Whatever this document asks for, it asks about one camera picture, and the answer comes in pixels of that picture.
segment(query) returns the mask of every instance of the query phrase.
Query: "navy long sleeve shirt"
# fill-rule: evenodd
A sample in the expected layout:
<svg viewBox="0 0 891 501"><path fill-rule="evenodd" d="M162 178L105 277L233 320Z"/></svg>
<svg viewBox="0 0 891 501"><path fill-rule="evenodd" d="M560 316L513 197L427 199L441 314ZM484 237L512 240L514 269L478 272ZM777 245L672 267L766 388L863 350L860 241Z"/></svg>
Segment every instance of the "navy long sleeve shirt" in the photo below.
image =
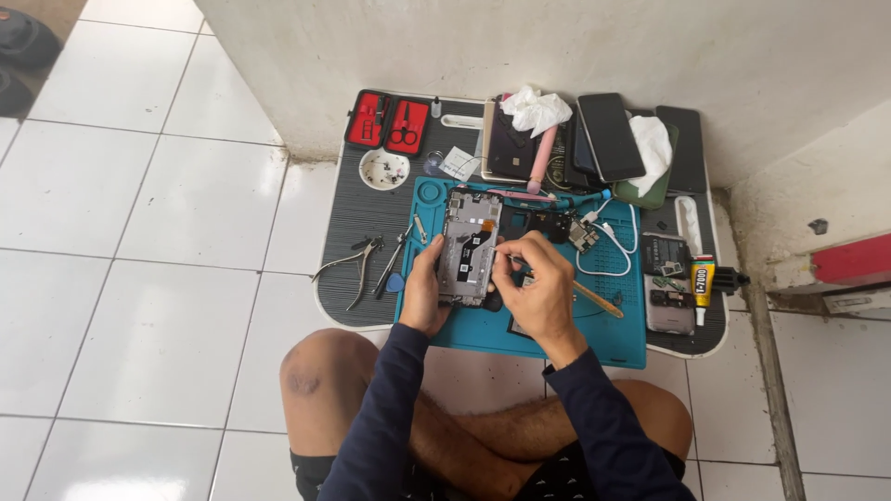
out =
<svg viewBox="0 0 891 501"><path fill-rule="evenodd" d="M428 346L423 333L393 326L319 501L398 499ZM588 474L602 499L693 499L662 448L644 434L631 404L609 381L593 350L559 371L548 367L544 378L576 429Z"/></svg>

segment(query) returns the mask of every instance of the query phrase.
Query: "red tool case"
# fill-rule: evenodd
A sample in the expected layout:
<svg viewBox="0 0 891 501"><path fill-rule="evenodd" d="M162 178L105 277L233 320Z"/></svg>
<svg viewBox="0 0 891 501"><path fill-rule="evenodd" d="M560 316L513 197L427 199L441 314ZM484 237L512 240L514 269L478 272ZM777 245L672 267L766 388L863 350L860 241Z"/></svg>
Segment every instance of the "red tool case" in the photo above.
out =
<svg viewBox="0 0 891 501"><path fill-rule="evenodd" d="M421 152L430 105L364 89L356 97L344 134L347 143L414 156Z"/></svg>

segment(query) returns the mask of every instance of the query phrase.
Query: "man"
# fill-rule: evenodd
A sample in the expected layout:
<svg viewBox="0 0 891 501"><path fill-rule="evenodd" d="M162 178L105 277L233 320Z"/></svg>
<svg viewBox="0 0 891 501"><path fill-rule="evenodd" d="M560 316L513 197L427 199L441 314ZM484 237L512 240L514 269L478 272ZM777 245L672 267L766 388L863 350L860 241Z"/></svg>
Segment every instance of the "man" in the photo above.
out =
<svg viewBox="0 0 891 501"><path fill-rule="evenodd" d="M291 461L305 501L693 499L683 486L691 419L674 395L611 382L572 321L574 268L538 232L496 247L492 281L553 365L546 398L490 415L448 415L420 392L437 305L442 235L414 261L405 305L378 350L339 329L311 334L282 361ZM535 283L517 287L521 257Z"/></svg>

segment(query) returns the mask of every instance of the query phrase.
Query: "crumpled tissue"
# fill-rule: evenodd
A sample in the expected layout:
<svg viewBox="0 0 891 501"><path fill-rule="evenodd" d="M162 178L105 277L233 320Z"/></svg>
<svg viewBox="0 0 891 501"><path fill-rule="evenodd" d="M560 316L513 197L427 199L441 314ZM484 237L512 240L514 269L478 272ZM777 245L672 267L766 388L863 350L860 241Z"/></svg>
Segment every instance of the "crumpled tissue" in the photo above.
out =
<svg viewBox="0 0 891 501"><path fill-rule="evenodd" d="M523 86L502 101L501 106L504 113L513 115L513 128L520 131L532 128L532 137L572 117L569 105L558 95L542 95L542 91L533 91L530 86Z"/></svg>
<svg viewBox="0 0 891 501"><path fill-rule="evenodd" d="M643 197L668 171L672 159L671 143L665 124L657 117L631 117L628 123L637 149L641 152L643 166L647 169L646 176L629 179L628 182L637 186L637 196Z"/></svg>

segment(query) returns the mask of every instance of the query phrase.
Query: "black shorts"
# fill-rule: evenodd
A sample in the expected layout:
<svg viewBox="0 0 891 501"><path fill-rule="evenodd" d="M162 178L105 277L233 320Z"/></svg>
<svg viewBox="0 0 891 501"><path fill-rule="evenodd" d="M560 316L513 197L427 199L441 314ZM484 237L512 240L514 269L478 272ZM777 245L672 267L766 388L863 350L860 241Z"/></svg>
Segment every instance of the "black shorts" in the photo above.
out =
<svg viewBox="0 0 891 501"><path fill-rule="evenodd" d="M662 449L662 453L665 454L678 480L683 479L686 470L684 461L665 449ZM297 490L304 501L316 500L322 483L331 472L334 457L336 456L306 457L290 453L290 463L297 476ZM544 462L532 474L514 500L572 499L579 496L582 499L599 499L588 476L582 446L578 442L573 442ZM447 499L445 485L424 471L411 457L405 464L400 498L422 501Z"/></svg>

